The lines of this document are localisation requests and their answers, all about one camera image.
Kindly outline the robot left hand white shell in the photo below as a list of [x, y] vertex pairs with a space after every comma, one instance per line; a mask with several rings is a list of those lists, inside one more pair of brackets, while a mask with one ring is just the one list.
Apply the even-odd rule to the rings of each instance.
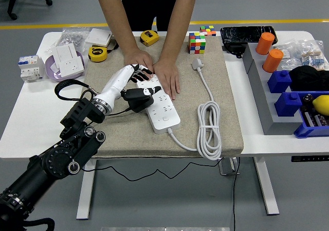
[[123, 97], [129, 108], [138, 113], [153, 104], [152, 95], [161, 90], [160, 86], [124, 90], [127, 83], [149, 80], [151, 71], [140, 64], [130, 64], [117, 71], [105, 85], [101, 93], [93, 99], [93, 104], [104, 114], [109, 115], [114, 109], [116, 99]]

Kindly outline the person's right hand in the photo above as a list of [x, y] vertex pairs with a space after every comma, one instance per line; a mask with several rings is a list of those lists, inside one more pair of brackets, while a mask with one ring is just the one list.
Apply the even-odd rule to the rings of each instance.
[[154, 72], [152, 57], [146, 51], [140, 49], [133, 49], [126, 53], [124, 55], [124, 63], [125, 65], [140, 64], [147, 67], [152, 74]]

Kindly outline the person's left hand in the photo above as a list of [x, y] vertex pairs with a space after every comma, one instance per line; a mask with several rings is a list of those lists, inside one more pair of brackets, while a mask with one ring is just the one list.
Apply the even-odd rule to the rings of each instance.
[[153, 65], [153, 72], [157, 76], [164, 92], [171, 100], [175, 100], [180, 93], [179, 72], [176, 63], [159, 60]]

